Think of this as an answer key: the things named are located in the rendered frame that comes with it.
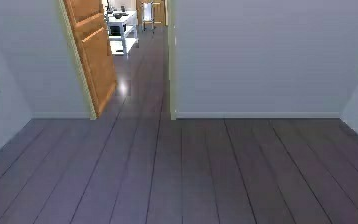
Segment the orange wooden room door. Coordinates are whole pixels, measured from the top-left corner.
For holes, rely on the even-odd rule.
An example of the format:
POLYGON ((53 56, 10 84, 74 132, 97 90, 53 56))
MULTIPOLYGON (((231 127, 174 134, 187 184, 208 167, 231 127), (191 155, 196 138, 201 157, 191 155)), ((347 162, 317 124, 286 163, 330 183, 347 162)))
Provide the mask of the orange wooden room door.
POLYGON ((102 0, 63 0, 95 117, 104 112, 117 81, 102 0))

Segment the white table with shelves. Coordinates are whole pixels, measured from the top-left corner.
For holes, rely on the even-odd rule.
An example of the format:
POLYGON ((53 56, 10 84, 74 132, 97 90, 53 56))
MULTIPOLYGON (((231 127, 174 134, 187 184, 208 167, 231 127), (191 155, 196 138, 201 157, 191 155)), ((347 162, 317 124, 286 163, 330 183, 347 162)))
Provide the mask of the white table with shelves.
POLYGON ((126 11, 122 17, 115 17, 117 11, 108 16, 108 27, 118 27, 119 33, 113 35, 109 33, 110 47, 113 55, 128 55, 131 49, 139 42, 137 28, 137 12, 126 11))

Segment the brown wooden door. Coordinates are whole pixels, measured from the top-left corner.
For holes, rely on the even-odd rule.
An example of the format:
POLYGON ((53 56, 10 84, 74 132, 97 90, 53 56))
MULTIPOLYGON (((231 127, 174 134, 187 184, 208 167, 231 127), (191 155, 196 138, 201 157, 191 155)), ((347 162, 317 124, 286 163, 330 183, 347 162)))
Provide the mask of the brown wooden door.
POLYGON ((142 3, 153 2, 154 25, 166 25, 166 1, 165 0, 136 0, 136 9, 138 14, 139 23, 142 24, 142 3))

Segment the white metal chair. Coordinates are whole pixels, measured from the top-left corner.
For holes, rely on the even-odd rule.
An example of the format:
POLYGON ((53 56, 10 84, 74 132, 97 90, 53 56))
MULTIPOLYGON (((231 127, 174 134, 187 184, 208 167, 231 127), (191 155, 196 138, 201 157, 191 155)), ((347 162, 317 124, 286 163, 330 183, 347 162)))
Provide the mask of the white metal chair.
POLYGON ((151 30, 155 29, 155 21, 153 14, 153 2, 143 2, 142 3, 142 24, 143 30, 146 31, 146 24, 149 23, 151 25, 151 30))

